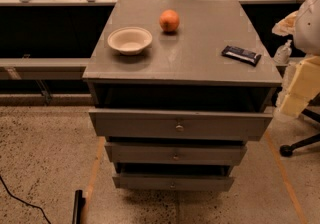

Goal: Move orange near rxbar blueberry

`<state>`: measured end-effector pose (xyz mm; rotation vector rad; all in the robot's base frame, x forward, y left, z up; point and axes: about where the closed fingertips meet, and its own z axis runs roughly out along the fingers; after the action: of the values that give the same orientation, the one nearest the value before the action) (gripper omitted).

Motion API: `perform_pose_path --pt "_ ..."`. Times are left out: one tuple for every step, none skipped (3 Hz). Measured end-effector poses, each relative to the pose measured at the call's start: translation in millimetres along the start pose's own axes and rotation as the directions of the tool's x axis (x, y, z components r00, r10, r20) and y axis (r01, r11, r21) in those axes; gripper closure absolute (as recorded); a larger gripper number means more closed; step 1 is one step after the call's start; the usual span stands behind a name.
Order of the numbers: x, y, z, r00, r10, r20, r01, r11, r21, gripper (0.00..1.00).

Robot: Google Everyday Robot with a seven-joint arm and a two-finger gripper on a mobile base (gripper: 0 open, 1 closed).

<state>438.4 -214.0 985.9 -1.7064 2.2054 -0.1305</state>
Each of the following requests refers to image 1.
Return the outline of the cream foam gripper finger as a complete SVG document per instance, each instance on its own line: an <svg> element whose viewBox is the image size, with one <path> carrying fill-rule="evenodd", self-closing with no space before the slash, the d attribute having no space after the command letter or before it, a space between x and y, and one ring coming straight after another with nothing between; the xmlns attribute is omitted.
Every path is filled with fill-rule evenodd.
<svg viewBox="0 0 320 224"><path fill-rule="evenodd" d="M320 57L290 62L285 70L282 90L276 101L276 114L297 118L320 93Z"/></svg>

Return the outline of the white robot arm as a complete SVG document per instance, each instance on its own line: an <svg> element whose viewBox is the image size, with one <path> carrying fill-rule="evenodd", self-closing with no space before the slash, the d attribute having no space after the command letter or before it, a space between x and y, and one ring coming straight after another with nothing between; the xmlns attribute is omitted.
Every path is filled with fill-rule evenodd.
<svg viewBox="0 0 320 224"><path fill-rule="evenodd" d="M278 113L297 118L320 93L320 0L305 0L298 11L276 23L272 32L291 34L295 48L306 54L287 68L276 103Z"/></svg>

